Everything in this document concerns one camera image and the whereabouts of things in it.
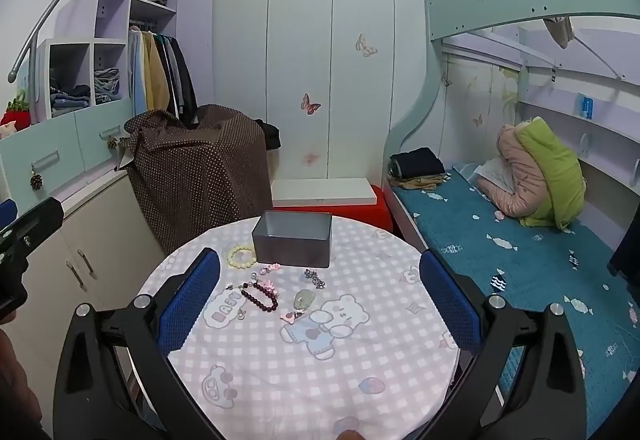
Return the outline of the green jade pendant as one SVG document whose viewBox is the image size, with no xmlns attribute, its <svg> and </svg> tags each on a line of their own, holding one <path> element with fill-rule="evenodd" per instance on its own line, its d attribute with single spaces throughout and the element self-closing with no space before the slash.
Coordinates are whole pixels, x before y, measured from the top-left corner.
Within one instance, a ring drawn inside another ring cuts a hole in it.
<svg viewBox="0 0 640 440">
<path fill-rule="evenodd" d="M 296 293 L 293 301 L 293 307 L 296 311 L 304 312 L 316 299 L 316 293 L 311 290 L 300 290 Z"/>
</svg>

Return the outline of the pink bear keychain charm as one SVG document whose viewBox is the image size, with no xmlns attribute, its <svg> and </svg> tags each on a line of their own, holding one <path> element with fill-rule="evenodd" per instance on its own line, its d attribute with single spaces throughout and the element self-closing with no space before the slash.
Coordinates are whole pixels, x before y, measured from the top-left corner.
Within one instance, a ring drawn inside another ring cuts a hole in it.
<svg viewBox="0 0 640 440">
<path fill-rule="evenodd" d="M 269 293 L 271 294 L 277 294 L 278 291 L 276 289 L 276 286 L 274 286 L 273 282 L 271 280 L 267 280 L 262 282 L 262 287 L 264 289 L 266 289 Z"/>
</svg>

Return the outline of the pink ball clasp charm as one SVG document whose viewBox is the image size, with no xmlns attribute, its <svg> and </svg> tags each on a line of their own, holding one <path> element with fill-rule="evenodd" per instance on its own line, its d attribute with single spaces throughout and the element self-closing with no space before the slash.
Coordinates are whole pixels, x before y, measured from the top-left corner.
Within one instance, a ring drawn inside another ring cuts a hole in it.
<svg viewBox="0 0 640 440">
<path fill-rule="evenodd" d="M 288 324 L 293 324 L 296 320 L 300 319 L 304 315 L 303 311 L 288 311 L 283 313 L 281 320 Z"/>
</svg>

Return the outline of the teal candy-print bed sheet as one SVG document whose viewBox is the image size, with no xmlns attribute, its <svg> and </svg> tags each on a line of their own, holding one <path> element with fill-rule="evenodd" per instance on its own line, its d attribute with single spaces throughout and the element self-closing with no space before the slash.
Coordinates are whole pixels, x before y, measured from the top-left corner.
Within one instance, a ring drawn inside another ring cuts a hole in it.
<svg viewBox="0 0 640 440">
<path fill-rule="evenodd" d="M 594 434 L 639 372 L 639 305 L 606 264 L 612 251 L 575 221 L 565 230 L 498 219 L 457 171 L 433 191 L 395 188 L 424 242 L 459 275 L 509 304 L 564 308 L 585 379 L 587 431 Z"/>
</svg>

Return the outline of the pink checked cartoon tablecloth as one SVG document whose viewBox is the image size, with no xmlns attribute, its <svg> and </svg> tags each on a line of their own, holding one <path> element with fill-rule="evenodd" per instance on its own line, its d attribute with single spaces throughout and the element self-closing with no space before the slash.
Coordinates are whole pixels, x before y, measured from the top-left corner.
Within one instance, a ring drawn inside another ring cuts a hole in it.
<svg viewBox="0 0 640 440">
<path fill-rule="evenodd" d="M 356 430 L 401 439 L 444 402 L 459 350 L 424 289 L 419 252 L 347 218 L 332 223 L 326 269 L 281 267 L 260 280 L 254 219 L 215 228 L 168 255 L 143 284 L 153 294 L 202 249 L 220 279 L 183 346 L 169 359 L 229 439 L 333 439 Z M 262 287 L 271 280 L 277 294 Z M 300 290 L 316 299 L 293 324 Z M 240 308 L 244 320 L 236 317 Z"/>
</svg>

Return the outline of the brown polka dot cloth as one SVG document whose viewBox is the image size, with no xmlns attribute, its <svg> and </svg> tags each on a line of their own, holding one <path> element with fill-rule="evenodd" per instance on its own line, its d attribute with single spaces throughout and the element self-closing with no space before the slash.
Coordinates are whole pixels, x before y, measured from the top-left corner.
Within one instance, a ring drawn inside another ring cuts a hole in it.
<svg viewBox="0 0 640 440">
<path fill-rule="evenodd" d="M 132 161 L 125 169 L 141 212 L 165 254 L 205 231 L 272 208 L 265 132 L 217 104 L 189 127 L 164 110 L 125 123 Z"/>
</svg>

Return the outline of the red upholstered bench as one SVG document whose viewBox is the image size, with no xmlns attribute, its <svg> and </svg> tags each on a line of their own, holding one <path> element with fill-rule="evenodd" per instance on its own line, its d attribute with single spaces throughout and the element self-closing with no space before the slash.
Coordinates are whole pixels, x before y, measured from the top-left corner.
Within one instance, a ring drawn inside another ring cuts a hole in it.
<svg viewBox="0 0 640 440">
<path fill-rule="evenodd" d="M 380 187 L 371 186 L 375 194 L 375 203 L 371 205 L 319 205 L 319 206 L 285 206 L 276 207 L 276 211 L 327 213 L 366 223 L 388 232 L 394 230 L 394 219 L 388 208 L 384 193 Z"/>
</svg>

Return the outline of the pink quilted jacket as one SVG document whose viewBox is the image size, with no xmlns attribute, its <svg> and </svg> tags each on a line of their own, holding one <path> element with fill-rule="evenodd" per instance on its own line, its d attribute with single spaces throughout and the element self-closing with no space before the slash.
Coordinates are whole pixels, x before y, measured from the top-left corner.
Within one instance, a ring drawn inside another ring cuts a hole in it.
<svg viewBox="0 0 640 440">
<path fill-rule="evenodd" d="M 513 187 L 503 189 L 483 175 L 477 177 L 477 188 L 483 192 L 504 215 L 524 218 L 548 203 L 549 192 L 544 175 L 532 156 L 516 138 L 516 127 L 504 125 L 497 137 L 498 160 L 506 174 L 510 174 Z"/>
</svg>

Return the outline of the grey metal tin box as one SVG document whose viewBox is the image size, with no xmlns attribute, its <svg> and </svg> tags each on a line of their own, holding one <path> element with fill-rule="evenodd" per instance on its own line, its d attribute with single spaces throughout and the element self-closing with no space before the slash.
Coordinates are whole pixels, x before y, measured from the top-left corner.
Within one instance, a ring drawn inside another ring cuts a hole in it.
<svg viewBox="0 0 640 440">
<path fill-rule="evenodd" d="M 332 215 L 265 211 L 252 231 L 258 263 L 329 268 Z"/>
</svg>

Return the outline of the folded dark clothes stack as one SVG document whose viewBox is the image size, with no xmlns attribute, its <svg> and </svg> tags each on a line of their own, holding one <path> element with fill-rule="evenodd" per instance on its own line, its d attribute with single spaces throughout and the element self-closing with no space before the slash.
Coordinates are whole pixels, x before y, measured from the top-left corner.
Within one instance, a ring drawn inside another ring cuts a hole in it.
<svg viewBox="0 0 640 440">
<path fill-rule="evenodd" d="M 444 164 L 427 147 L 393 154 L 388 161 L 388 181 L 405 190 L 434 190 L 445 181 Z"/>
</svg>

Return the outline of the green pillow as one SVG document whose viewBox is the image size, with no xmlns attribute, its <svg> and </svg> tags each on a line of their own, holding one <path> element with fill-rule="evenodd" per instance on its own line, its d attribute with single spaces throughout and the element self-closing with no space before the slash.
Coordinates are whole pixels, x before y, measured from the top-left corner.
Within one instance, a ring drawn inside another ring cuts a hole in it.
<svg viewBox="0 0 640 440">
<path fill-rule="evenodd" d="M 518 127 L 515 136 L 540 169 L 547 191 L 536 211 L 521 217 L 520 223 L 564 231 L 585 206 L 586 182 L 577 155 L 540 116 Z"/>
</svg>

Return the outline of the hanging clothes row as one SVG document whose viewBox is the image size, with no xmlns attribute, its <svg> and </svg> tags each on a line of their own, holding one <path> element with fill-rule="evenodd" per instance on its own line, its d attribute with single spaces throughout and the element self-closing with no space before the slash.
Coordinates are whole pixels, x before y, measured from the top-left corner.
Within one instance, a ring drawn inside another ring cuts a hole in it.
<svg viewBox="0 0 640 440">
<path fill-rule="evenodd" d="M 187 127 L 198 125 L 195 89 L 175 37 L 132 24 L 128 49 L 132 113 L 165 110 Z"/>
</svg>

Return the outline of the lilac shelf wardrobe unit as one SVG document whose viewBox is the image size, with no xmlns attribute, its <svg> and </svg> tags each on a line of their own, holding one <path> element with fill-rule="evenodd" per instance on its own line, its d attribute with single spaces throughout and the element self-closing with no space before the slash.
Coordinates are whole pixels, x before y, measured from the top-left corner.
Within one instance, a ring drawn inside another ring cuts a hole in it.
<svg viewBox="0 0 640 440">
<path fill-rule="evenodd" d="M 214 0 L 70 0 L 21 68 L 32 124 L 1 140 L 1 195 L 26 211 L 111 171 L 134 115 L 134 23 L 174 37 L 199 104 L 214 101 Z"/>
</svg>

